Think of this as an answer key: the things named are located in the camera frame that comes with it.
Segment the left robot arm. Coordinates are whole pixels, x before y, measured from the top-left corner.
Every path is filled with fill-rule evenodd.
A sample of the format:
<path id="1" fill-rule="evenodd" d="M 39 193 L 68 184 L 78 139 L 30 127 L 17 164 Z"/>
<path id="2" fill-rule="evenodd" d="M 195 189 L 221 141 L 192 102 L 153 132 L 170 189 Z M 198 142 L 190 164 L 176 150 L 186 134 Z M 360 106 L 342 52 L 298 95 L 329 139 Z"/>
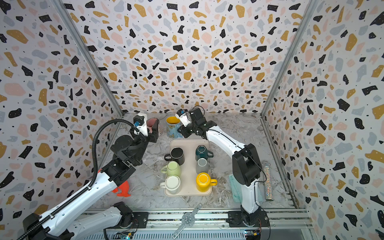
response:
<path id="1" fill-rule="evenodd" d="M 77 220 L 84 211 L 107 193 L 125 183 L 143 163 L 142 158 L 148 143 L 159 137 L 159 120 L 148 120 L 147 126 L 134 126 L 131 135 L 119 137 L 111 149 L 113 159 L 92 180 L 73 196 L 41 215 L 30 214 L 23 221 L 24 234 L 21 240 L 80 240 L 110 227 L 138 226 L 133 211 L 123 202 L 109 209 Z"/>

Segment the pink mug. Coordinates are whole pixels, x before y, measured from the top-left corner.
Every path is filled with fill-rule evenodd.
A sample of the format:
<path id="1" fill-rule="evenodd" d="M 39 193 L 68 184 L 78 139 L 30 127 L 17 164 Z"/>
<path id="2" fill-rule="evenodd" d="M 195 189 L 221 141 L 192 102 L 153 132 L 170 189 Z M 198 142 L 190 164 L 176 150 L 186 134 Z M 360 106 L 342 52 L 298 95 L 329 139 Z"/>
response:
<path id="1" fill-rule="evenodd" d="M 147 129 L 149 133 L 154 133 L 158 131 L 159 119 L 151 118 L 147 120 Z"/>

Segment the black mug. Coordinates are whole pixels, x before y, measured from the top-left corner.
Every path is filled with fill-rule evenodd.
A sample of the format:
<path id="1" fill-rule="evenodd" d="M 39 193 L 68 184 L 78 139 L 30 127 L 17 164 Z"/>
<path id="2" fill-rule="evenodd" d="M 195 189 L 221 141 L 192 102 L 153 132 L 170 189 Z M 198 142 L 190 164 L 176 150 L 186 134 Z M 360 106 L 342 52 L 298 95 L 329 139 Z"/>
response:
<path id="1" fill-rule="evenodd" d="M 183 165 L 185 163 L 185 155 L 183 149 L 180 147 L 173 148 L 169 154 L 164 156 L 164 160 L 167 162 L 174 161 L 180 166 Z"/>

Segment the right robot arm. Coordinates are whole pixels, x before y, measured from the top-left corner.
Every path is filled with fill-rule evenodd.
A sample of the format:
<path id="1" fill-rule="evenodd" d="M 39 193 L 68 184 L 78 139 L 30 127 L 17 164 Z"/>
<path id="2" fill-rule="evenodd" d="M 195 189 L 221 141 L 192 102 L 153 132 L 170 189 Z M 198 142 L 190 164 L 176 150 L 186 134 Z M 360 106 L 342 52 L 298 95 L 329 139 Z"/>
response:
<path id="1" fill-rule="evenodd" d="M 208 140 L 232 158 L 232 170 L 236 181 L 241 185 L 241 219 L 249 227 L 257 224 L 262 208 L 259 201 L 259 183 L 262 164 L 253 144 L 243 144 L 226 134 L 215 122 L 207 121 L 199 108 L 180 109 L 176 117 L 182 126 L 178 132 L 188 138 L 195 134 Z"/>

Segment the blue butterfly mug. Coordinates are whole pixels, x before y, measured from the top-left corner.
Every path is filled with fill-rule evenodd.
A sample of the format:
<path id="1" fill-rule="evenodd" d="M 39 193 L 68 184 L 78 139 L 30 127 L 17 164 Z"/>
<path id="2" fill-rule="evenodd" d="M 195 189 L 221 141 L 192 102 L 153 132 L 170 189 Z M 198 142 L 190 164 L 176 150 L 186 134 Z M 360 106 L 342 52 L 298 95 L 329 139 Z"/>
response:
<path id="1" fill-rule="evenodd" d="M 168 117 L 166 119 L 166 132 L 167 136 L 171 139 L 182 139 L 183 135 L 178 132 L 181 122 L 177 117 Z"/>

